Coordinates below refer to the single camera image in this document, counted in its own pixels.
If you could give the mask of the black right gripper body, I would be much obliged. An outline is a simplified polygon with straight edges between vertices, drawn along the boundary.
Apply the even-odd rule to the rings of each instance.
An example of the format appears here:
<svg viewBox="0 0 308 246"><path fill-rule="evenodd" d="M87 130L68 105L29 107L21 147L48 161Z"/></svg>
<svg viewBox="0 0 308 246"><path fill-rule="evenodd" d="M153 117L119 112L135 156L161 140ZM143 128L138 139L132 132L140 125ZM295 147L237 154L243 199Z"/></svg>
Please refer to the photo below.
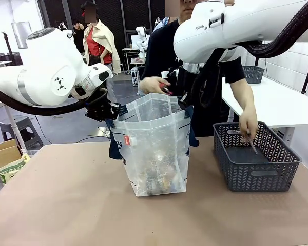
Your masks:
<svg viewBox="0 0 308 246"><path fill-rule="evenodd" d="M190 72L183 72L181 75L182 99L190 99L191 91L197 75Z"/></svg>

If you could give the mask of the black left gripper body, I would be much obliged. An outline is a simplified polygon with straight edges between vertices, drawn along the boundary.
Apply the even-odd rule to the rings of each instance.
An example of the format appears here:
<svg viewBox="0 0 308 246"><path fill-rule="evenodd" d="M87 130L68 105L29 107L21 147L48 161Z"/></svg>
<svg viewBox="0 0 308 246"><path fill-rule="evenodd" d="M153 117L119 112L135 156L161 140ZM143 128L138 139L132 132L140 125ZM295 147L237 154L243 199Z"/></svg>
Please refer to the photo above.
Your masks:
<svg viewBox="0 0 308 246"><path fill-rule="evenodd" d="M96 121L103 121L109 115L110 100L107 98L108 90L97 88L86 99L86 117Z"/></svg>

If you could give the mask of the person's right hand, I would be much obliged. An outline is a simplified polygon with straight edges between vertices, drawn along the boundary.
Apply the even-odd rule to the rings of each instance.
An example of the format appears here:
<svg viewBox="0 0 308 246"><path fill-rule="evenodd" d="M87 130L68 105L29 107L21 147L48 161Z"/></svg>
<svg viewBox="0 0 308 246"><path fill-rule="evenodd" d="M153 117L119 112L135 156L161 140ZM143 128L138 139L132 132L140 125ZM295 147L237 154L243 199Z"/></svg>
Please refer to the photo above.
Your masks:
<svg viewBox="0 0 308 246"><path fill-rule="evenodd" d="M169 87L170 83L161 77L152 76L152 77L145 77L143 80L141 80L139 83L139 88L144 94L158 93L167 95L167 93L165 93L161 89L161 85Z"/></svg>

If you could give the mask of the person's left hand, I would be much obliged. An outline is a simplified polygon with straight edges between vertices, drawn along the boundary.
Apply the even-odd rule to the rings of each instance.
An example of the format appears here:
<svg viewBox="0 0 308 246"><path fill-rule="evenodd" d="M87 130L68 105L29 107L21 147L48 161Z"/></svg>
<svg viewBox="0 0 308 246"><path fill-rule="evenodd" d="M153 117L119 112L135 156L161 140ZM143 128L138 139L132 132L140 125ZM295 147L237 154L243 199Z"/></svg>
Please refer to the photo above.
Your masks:
<svg viewBox="0 0 308 246"><path fill-rule="evenodd" d="M258 120L256 110L246 109L239 117L241 135L250 140L254 140L258 130Z"/></svg>

